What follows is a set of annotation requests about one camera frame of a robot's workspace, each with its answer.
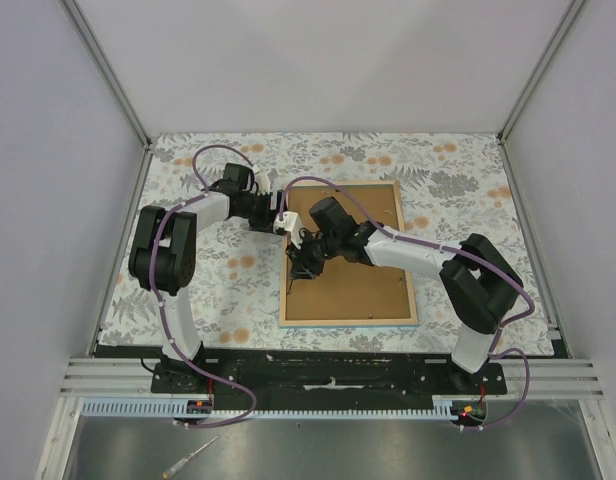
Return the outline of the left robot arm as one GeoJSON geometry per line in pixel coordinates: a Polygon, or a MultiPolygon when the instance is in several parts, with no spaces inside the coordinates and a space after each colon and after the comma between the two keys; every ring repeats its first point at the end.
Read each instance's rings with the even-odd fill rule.
{"type": "Polygon", "coordinates": [[[208,368],[195,360],[202,351],[202,340],[194,325],[188,291],[196,270],[197,235],[233,217],[247,220],[251,231],[271,233],[281,205],[282,192],[270,188],[266,173],[257,167],[228,163],[223,176],[200,195],[169,209],[149,205],[140,210],[129,273],[154,295],[162,352],[180,361],[173,379],[186,392],[198,392],[208,381],[208,368]]]}

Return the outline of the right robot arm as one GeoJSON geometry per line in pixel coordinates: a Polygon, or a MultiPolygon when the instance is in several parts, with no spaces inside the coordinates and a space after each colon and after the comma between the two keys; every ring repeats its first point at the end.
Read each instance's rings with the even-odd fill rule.
{"type": "Polygon", "coordinates": [[[523,282],[488,238],[472,234],[457,245],[435,243],[407,235],[370,219],[359,223],[334,197],[317,202],[309,216],[317,230],[309,231],[296,212],[285,211],[273,228],[286,233],[286,255],[293,280],[313,280],[325,263],[341,257],[349,263],[390,267],[439,281],[461,322],[446,368],[455,392],[471,392],[482,381],[496,333],[515,305],[523,282]]]}

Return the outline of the blue picture frame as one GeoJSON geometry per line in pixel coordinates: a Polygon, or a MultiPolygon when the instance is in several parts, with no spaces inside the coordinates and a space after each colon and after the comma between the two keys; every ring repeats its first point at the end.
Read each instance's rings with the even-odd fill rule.
{"type": "MultiPolygon", "coordinates": [[[[396,230],[404,227],[397,180],[342,182],[347,190],[378,222],[396,230]]],[[[288,207],[300,215],[311,232],[317,230],[308,211],[319,200],[333,196],[357,223],[367,220],[360,209],[341,192],[317,181],[295,184],[288,207]]],[[[280,314],[282,327],[387,327],[418,324],[415,289],[410,272],[389,267],[349,263],[342,257],[328,260],[314,280],[294,280],[286,295],[290,262],[282,257],[280,314]]]]}

